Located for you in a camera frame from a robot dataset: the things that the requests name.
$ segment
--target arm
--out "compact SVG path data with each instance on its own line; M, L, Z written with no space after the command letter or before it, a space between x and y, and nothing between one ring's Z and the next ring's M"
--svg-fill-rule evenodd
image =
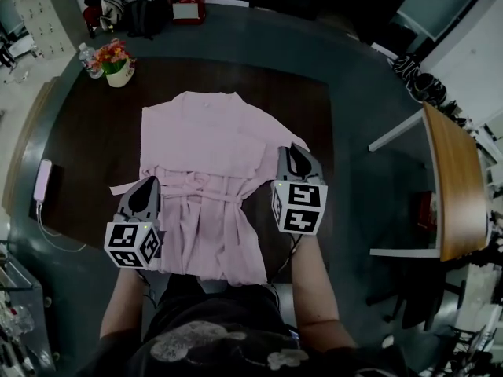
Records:
M110 303L101 322L100 338L113 332L138 330L141 334L141 310L144 284L134 269L122 268Z
M326 352L356 347L339 321L336 296L316 236L302 236L292 257L293 305L303 342Z

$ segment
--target cabinet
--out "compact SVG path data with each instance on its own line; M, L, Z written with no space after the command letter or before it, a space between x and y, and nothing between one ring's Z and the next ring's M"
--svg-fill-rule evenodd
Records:
M82 41L86 34L85 24L80 13L76 18L70 18L70 22L75 24L65 27L61 18L68 22L68 13L59 13L56 10L57 3L54 0L12 0L19 13L24 26L30 32L35 44L40 48L42 55L46 58L54 58L75 53L75 46ZM72 32L74 41L70 39L68 31Z

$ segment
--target gray floor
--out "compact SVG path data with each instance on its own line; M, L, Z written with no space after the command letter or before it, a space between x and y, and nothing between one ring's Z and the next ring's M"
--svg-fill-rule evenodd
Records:
M369 294L394 284L390 261L369 257L368 249L423 244L413 238L409 199L414 192L433 187L424 130L418 128L373 154L366 150L370 142L420 107L384 57L321 24L216 5L208 7L203 25L170 26L154 41L117 36L127 40L127 48L139 58L139 65L145 56L199 57L289 71L329 84L336 177L328 182L336 208L328 264L341 319L359 344L378 345L392 332L411 368L419 371L430 365L442 344L433 332L453 321L453 307L448 305L455 298L446 295L446 305L428 333L420 328L403 331L401 321L384 323L383 315L390 313L393 300L372 308L365 304ZM100 36L90 44L98 47L109 39L109 35ZM16 256L53 296L56 324L51 329L61 352L58 375L73 373L92 352L117 274L103 252L92 248L78 254L55 251L28 218L35 174L50 127L79 71L80 63L74 58L35 129L19 175L12 222ZM168 83L176 74L165 77ZM450 277L459 280L462 273ZM162 284L163 278L158 276L157 282Z

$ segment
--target pink flowers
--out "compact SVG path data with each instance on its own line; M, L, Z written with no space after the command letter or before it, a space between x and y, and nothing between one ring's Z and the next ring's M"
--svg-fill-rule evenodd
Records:
M130 54L124 49L124 41L114 38L108 45L102 46L91 62L93 68L103 68L105 74L114 74L122 68Z

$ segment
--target person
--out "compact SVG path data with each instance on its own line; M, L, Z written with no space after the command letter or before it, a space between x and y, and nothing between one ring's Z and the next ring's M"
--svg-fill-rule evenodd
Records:
M171 275L141 341L144 283L121 269L101 323L97 351L77 376L157 377L179 372L280 375L409 375L399 350L358 348L339 319L316 236L301 236L292 256L299 340L263 286L205 294L194 276Z
M0 35L0 63L9 69L9 74L17 66L16 60L14 60L13 55L7 49L7 39L3 35Z

